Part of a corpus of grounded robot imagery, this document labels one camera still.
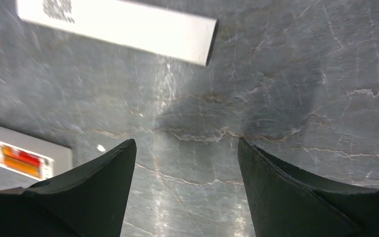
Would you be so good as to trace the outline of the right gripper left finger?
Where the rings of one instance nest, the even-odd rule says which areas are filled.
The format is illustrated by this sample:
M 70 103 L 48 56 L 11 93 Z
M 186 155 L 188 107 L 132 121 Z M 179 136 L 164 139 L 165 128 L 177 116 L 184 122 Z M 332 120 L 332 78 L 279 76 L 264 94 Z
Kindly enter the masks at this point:
M 0 237 L 118 237 L 137 147 L 128 139 L 72 170 L 0 190 Z

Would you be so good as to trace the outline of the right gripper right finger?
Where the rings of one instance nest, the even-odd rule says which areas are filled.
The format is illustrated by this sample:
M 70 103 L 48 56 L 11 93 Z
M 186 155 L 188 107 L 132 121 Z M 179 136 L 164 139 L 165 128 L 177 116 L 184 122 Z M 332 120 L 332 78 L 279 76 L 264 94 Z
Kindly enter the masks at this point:
M 379 237 L 379 189 L 330 180 L 249 140 L 238 161 L 258 237 Z

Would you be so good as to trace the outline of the white remote control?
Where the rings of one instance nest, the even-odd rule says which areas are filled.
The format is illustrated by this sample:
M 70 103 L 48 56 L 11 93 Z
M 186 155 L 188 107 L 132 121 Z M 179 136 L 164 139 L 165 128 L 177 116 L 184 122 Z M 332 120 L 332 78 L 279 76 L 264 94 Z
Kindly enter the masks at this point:
M 72 168 L 72 149 L 0 127 L 0 190 L 43 181 Z

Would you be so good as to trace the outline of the orange battery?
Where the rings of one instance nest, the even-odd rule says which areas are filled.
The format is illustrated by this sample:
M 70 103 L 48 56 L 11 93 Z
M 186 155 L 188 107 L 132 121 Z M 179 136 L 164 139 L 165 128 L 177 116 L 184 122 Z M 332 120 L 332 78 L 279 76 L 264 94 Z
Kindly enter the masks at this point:
M 3 163 L 9 168 L 15 169 L 22 173 L 31 175 L 36 178 L 41 178 L 39 167 L 37 166 L 33 166 L 31 164 L 28 164 L 26 162 L 23 162 L 21 160 L 18 160 L 9 156 L 3 156 L 1 163 Z

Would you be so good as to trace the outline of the red battery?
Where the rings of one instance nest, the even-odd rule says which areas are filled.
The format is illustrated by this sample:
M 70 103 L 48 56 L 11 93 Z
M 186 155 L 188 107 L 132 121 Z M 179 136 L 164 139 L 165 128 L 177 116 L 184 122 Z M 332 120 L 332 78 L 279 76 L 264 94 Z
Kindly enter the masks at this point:
M 14 158 L 16 160 L 22 161 L 24 163 L 27 163 L 29 165 L 32 165 L 34 167 L 40 167 L 41 162 L 39 158 L 25 152 L 25 151 L 15 151 L 9 146 L 2 146 L 1 151 L 3 152 L 4 155 Z

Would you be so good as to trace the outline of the white remote battery cover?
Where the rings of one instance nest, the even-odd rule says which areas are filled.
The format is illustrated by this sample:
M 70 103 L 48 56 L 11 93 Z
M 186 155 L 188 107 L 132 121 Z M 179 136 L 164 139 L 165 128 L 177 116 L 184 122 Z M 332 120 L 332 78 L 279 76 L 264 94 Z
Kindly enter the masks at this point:
M 127 0 L 19 0 L 23 21 L 206 66 L 218 20 Z

